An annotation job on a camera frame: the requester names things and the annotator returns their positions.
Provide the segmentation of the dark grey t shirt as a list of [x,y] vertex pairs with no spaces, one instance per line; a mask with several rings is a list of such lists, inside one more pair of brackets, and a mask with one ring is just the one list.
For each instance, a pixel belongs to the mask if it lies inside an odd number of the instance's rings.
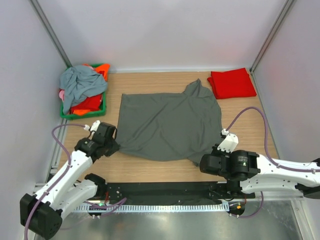
[[198,165],[222,141],[222,111],[200,79],[181,93],[123,94],[116,142],[123,154]]

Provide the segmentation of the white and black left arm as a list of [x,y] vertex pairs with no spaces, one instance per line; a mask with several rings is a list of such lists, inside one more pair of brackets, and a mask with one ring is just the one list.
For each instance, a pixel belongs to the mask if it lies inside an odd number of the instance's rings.
[[101,157],[109,157],[120,149],[116,142],[117,128],[109,123],[95,121],[83,125],[89,136],[80,139],[72,153],[67,153],[63,167],[38,191],[26,193],[19,202],[23,238],[28,232],[51,239],[64,219],[88,199],[101,200],[107,191],[106,180],[90,173],[79,184],[78,178]]

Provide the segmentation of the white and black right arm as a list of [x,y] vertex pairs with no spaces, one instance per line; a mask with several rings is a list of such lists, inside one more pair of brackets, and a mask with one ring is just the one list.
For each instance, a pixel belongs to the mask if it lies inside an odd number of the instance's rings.
[[256,192],[301,192],[305,198],[320,197],[320,161],[292,162],[268,159],[252,151],[216,144],[201,158],[202,173],[223,177],[231,198]]

